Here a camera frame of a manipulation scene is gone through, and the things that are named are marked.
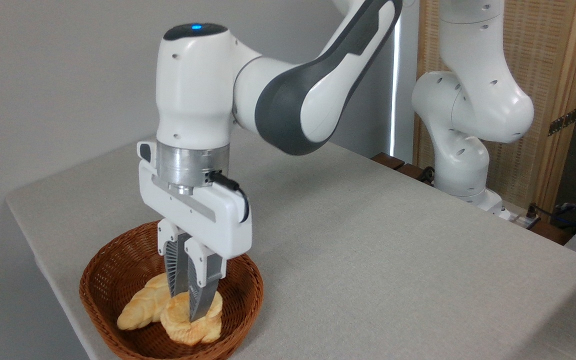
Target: black cable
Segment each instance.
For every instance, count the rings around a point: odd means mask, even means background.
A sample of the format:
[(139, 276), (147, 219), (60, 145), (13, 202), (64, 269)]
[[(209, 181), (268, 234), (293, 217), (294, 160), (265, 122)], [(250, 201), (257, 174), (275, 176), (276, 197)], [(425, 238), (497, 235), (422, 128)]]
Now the black cable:
[(553, 218), (553, 219), (556, 219), (557, 221), (560, 221), (560, 222), (562, 222), (562, 223), (566, 223), (566, 224), (569, 224), (569, 225), (576, 226), (576, 221), (571, 221), (571, 220), (567, 220), (567, 219), (564, 219), (564, 218), (560, 218), (560, 217), (558, 217), (557, 215), (555, 215), (555, 214), (553, 214), (553, 213), (551, 213), (551, 212), (548, 212), (548, 211), (542, 209), (541, 207), (535, 205), (534, 203), (531, 203), (530, 206), (533, 207), (533, 208), (535, 208), (535, 209), (537, 209), (537, 210), (539, 210), (540, 212), (548, 215), (549, 217), (551, 217), (551, 218)]
[(246, 206), (246, 209), (244, 209), (244, 218), (239, 223), (240, 224), (244, 223), (244, 221), (246, 221), (250, 216), (250, 203), (249, 203), (248, 196), (242, 190), (242, 188), (240, 187), (240, 184), (237, 181), (235, 181), (231, 178), (228, 178), (226, 175), (222, 174), (220, 171), (210, 171), (210, 173), (208, 173), (208, 180), (210, 180), (211, 182), (217, 183), (223, 187), (226, 187), (230, 191), (241, 193), (241, 196), (243, 196), (243, 198), (244, 198), (244, 205)]
[(242, 190), (242, 188), (239, 188), (239, 192), (241, 193), (241, 195), (244, 197), (244, 204), (246, 205), (246, 209), (244, 210), (244, 218), (242, 219), (242, 221), (240, 221), (239, 223), (242, 224), (244, 223), (244, 221), (246, 221), (250, 215), (250, 205), (248, 202), (248, 196), (246, 195), (246, 193)]

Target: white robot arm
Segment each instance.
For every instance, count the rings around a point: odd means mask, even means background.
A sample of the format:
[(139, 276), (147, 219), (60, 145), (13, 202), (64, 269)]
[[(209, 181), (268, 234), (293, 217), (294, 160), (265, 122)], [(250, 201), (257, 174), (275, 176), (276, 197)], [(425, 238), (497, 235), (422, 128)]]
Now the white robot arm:
[(503, 15), (503, 0), (441, 0), (439, 47), (452, 71), (425, 73), (412, 97), (434, 146), (434, 186), (501, 216), (501, 198), (486, 189), (489, 153), (479, 139), (517, 141), (534, 115), (506, 64)]
[(191, 321), (208, 311), (226, 260), (252, 245), (248, 199), (227, 178), (234, 124), (290, 155), (320, 148), (402, 9), (402, 0), (334, 2), (345, 18), (304, 64), (263, 57), (214, 23), (173, 27), (161, 41), (157, 141), (137, 144), (139, 187), (164, 217), (158, 251), (171, 295), (190, 292)]

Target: gray tablecloth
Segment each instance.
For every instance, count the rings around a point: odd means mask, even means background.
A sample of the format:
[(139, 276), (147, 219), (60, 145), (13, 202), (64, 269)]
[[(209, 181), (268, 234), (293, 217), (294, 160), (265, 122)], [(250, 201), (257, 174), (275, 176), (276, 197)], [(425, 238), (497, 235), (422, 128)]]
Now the gray tablecloth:
[[(130, 145), (7, 203), (92, 359), (90, 258), (157, 220)], [(339, 146), (303, 157), (235, 130), (263, 308), (233, 359), (576, 359), (576, 253)]]

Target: brown woven basket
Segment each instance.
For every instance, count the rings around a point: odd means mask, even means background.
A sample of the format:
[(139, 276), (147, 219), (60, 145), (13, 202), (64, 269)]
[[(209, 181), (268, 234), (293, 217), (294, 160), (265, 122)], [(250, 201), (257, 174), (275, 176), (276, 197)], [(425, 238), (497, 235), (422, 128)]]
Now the brown woven basket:
[(157, 253), (157, 221), (115, 237), (90, 260), (79, 283), (79, 297), (90, 320), (119, 358), (126, 360), (221, 360), (233, 355), (255, 322), (264, 298), (259, 269), (247, 255), (228, 260), (226, 278), (217, 288), (223, 297), (221, 337), (212, 344), (173, 342), (161, 323), (123, 331), (117, 318), (133, 295), (164, 272)]

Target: bread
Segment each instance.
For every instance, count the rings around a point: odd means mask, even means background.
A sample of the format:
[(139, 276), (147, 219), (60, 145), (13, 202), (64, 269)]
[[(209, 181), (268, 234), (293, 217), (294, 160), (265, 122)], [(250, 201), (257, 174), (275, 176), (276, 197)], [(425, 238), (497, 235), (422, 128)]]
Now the bread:
[(135, 330), (160, 321), (162, 310), (170, 300), (166, 273), (154, 276), (143, 289), (132, 296), (117, 318), (117, 328)]
[(168, 336), (178, 344), (195, 346), (209, 344), (221, 337), (222, 307), (224, 299), (216, 292), (206, 316), (190, 322), (188, 292), (182, 292), (168, 301), (161, 313), (161, 325)]

